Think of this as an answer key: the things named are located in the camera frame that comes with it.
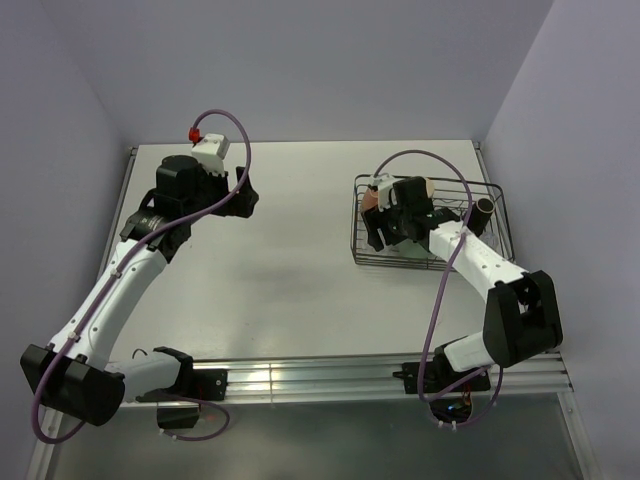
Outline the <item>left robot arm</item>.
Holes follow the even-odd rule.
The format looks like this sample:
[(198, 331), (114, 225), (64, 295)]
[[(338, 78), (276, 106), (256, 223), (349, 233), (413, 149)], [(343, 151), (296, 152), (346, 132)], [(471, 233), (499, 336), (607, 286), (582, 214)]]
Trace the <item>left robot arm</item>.
[(32, 419), (42, 406), (102, 426), (120, 404), (154, 391), (183, 399), (195, 386), (193, 359), (169, 347), (122, 363), (110, 360), (124, 325), (145, 291), (176, 256), (205, 215), (248, 218), (259, 199), (248, 169), (237, 184), (215, 176), (195, 158), (173, 155), (156, 170), (156, 185), (126, 221), (110, 265), (79, 310), (45, 347), (29, 345), (20, 366), (34, 393)]

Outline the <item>cream floral mug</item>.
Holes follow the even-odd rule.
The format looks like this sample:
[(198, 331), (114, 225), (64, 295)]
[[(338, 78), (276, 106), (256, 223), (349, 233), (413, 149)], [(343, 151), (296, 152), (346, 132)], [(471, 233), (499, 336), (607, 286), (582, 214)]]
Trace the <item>cream floral mug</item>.
[(424, 180), (427, 197), (432, 199), (435, 193), (435, 184), (431, 178), (425, 177)]

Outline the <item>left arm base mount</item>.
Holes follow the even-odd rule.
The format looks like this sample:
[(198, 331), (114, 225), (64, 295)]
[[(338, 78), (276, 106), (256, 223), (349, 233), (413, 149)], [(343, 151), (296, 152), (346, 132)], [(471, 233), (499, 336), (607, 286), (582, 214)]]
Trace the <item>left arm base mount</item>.
[(200, 420), (226, 421), (220, 403), (225, 399), (228, 371), (225, 369), (196, 369), (185, 390), (169, 392), (155, 390), (138, 396), (142, 404), (156, 403), (159, 428), (170, 431), (193, 429)]

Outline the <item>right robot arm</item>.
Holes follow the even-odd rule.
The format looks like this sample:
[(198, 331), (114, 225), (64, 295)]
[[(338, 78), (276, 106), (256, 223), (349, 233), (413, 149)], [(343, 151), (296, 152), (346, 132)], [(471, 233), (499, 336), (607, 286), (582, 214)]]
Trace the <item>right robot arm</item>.
[(420, 368), (427, 392), (455, 389), (482, 367), (512, 367), (564, 339), (551, 277), (515, 265), (482, 240), (494, 202), (469, 196), (465, 208), (450, 208), (436, 205), (434, 196), (428, 178), (384, 174), (370, 180), (359, 208), (374, 251), (417, 245), (459, 273), (484, 301), (481, 331), (437, 347)]

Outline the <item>tall clear glass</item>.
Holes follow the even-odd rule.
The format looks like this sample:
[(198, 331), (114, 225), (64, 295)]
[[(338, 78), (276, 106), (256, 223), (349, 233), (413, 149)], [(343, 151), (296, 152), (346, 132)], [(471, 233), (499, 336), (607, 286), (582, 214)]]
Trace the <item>tall clear glass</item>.
[(397, 245), (387, 245), (378, 252), (378, 255), (385, 258), (405, 258), (405, 249), (403, 243)]

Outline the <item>small clear glass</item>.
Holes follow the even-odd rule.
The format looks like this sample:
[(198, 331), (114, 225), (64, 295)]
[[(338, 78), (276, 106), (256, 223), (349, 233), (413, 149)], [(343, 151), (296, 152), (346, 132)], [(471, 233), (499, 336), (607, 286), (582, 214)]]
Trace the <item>small clear glass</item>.
[(485, 230), (480, 236), (480, 239), (493, 250), (499, 251), (501, 249), (500, 235), (494, 233), (492, 230)]

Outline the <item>pink mug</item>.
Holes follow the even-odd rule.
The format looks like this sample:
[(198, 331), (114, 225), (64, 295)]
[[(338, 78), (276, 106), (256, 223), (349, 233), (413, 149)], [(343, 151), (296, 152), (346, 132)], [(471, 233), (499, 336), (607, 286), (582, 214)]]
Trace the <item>pink mug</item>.
[(360, 203), (360, 212), (364, 213), (371, 209), (378, 208), (378, 191), (372, 187), (368, 187), (364, 192)]

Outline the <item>dark brown mug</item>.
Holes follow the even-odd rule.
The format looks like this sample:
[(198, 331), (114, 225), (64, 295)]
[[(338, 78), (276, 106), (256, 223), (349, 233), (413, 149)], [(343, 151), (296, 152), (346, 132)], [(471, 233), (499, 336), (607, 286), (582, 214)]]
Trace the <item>dark brown mug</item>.
[(494, 211), (495, 204), (490, 198), (479, 198), (470, 208), (468, 229), (480, 237), (489, 224)]

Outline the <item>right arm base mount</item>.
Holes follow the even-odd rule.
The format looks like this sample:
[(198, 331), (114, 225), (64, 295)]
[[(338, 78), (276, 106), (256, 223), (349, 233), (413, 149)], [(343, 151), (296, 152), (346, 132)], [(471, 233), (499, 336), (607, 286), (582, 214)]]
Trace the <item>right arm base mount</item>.
[[(470, 374), (472, 370), (455, 372), (446, 361), (430, 360), (425, 364), (423, 386), (425, 394), (436, 394), (447, 388), (449, 385), (461, 380)], [(405, 362), (401, 364), (398, 371), (392, 373), (392, 377), (403, 382), (404, 392), (409, 395), (418, 391), (418, 362)], [(465, 383), (461, 383), (452, 389), (452, 392), (471, 391), (485, 392), (491, 388), (491, 382), (487, 373), (482, 373)]]

